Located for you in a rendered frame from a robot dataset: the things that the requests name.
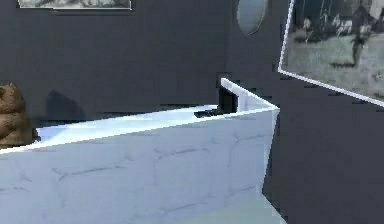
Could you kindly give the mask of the white marble counter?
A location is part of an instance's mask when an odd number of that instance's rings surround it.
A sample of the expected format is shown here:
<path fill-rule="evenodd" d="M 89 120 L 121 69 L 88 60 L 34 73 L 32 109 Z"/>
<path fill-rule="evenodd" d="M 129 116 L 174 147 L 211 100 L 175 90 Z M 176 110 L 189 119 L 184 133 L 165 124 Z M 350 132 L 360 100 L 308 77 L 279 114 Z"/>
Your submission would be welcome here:
<path fill-rule="evenodd" d="M 262 193 L 279 108 L 212 105 L 40 129 L 0 151 L 0 224 L 287 224 Z"/>

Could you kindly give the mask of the large white framed picture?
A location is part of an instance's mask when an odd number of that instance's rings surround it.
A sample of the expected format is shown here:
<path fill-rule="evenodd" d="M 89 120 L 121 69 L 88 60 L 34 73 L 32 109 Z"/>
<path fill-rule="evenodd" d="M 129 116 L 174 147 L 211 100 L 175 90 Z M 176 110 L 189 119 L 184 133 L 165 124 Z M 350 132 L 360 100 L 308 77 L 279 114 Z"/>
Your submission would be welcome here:
<path fill-rule="evenodd" d="M 278 71 L 384 109 L 384 0 L 290 0 Z"/>

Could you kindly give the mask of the oval grey wall mirror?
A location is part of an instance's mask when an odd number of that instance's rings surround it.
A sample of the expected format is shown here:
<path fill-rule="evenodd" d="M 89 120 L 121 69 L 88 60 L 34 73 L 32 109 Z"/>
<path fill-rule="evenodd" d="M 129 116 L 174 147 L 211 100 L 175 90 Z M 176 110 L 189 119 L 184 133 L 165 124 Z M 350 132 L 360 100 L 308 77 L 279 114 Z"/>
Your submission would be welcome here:
<path fill-rule="evenodd" d="M 239 0 L 237 5 L 237 22 L 245 35 L 256 33 L 266 15 L 268 0 Z"/>

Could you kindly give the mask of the brown teddy bear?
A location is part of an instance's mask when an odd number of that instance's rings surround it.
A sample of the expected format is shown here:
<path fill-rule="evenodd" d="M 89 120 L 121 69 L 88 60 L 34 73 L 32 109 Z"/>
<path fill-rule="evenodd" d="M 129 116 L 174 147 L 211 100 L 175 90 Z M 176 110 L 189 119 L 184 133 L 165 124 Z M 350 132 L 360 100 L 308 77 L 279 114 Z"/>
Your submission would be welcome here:
<path fill-rule="evenodd" d="M 12 82 L 0 85 L 0 150 L 26 146 L 40 140 L 26 111 L 21 90 Z"/>

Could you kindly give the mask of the white framed grey picture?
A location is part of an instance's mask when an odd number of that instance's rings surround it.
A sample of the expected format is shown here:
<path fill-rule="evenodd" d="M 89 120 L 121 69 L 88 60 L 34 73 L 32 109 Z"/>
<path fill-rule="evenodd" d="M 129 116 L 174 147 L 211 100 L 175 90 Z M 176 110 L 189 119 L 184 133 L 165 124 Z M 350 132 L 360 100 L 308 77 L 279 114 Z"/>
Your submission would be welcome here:
<path fill-rule="evenodd" d="M 17 0 L 22 9 L 133 9 L 133 0 Z"/>

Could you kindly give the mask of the flat black object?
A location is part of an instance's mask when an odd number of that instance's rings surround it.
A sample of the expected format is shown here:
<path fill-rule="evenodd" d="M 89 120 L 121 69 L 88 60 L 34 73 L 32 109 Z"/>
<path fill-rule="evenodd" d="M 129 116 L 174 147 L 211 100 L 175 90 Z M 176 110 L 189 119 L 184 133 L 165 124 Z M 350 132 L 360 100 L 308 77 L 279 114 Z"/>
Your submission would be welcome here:
<path fill-rule="evenodd" d="M 224 111 L 221 108 L 214 108 L 214 109 L 194 112 L 194 115 L 197 118 L 213 117 L 213 116 L 218 116 L 222 114 L 224 114 Z"/>

